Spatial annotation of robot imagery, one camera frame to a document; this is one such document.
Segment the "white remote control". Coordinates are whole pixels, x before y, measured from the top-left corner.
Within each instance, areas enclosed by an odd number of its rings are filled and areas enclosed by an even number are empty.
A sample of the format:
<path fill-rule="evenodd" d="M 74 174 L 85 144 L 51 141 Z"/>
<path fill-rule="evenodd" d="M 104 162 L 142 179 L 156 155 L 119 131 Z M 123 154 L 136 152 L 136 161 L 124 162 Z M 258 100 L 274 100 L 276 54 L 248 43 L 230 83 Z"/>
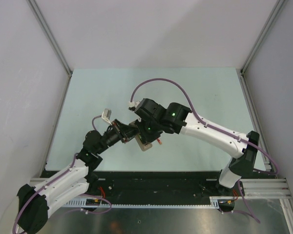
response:
<path fill-rule="evenodd" d="M 135 120 L 129 124 L 130 126 L 137 127 L 139 132 L 134 136 L 134 139 L 138 143 L 140 149 L 145 152 L 152 147 L 152 143 L 147 141 L 147 131 L 144 124 L 141 121 Z"/>

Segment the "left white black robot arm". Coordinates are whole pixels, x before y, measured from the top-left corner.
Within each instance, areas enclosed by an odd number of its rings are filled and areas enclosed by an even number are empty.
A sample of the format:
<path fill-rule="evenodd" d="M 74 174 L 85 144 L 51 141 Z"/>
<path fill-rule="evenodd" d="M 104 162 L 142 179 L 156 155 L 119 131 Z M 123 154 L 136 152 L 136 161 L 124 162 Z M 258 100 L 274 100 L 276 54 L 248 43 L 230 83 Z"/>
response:
<path fill-rule="evenodd" d="M 35 234 L 62 205 L 76 196 L 96 193 L 98 182 L 94 170 L 103 160 L 100 154 L 117 142 L 129 142 L 139 132 L 135 123 L 123 124 L 117 119 L 103 134 L 89 131 L 81 151 L 68 166 L 35 186 L 25 184 L 19 189 L 19 211 L 12 232 L 15 234 L 20 227 L 24 234 Z"/>

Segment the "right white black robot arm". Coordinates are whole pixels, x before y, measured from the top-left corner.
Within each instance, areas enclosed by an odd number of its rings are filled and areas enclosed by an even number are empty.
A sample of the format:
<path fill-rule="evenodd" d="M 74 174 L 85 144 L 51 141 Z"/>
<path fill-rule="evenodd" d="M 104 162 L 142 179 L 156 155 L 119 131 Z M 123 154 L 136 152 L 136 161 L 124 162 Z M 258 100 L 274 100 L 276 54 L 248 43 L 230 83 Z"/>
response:
<path fill-rule="evenodd" d="M 203 140 L 231 156 L 231 161 L 221 170 L 215 189 L 220 195 L 228 195 L 238 180 L 254 170 L 258 152 L 259 133 L 236 132 L 200 119 L 194 111 L 173 102 L 167 108 L 145 98 L 130 102 L 129 109 L 139 118 L 135 125 L 140 131 L 140 141 L 146 145 L 162 133 L 183 134 Z"/>

